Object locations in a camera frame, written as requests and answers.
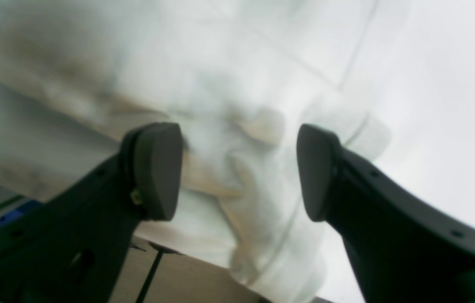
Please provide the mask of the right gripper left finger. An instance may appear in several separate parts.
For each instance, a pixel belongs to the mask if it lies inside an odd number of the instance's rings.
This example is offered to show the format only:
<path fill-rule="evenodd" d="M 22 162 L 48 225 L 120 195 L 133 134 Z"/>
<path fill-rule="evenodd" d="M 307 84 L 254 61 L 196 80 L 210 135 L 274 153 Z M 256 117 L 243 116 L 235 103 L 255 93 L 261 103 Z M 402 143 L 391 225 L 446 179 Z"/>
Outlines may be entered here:
<path fill-rule="evenodd" d="M 139 223 L 174 217 L 183 145 L 177 123 L 136 128 L 118 154 L 0 227 L 0 302 L 106 303 Z"/>

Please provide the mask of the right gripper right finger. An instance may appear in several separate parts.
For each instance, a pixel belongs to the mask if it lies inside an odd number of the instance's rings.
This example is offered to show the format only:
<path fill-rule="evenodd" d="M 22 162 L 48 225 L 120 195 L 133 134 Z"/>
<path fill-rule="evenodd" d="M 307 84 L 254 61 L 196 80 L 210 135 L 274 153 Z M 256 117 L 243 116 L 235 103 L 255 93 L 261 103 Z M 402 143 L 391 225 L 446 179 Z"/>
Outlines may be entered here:
<path fill-rule="evenodd" d="M 367 303 L 475 303 L 475 228 L 420 201 L 333 132 L 296 144 L 307 215 L 342 237 Z"/>

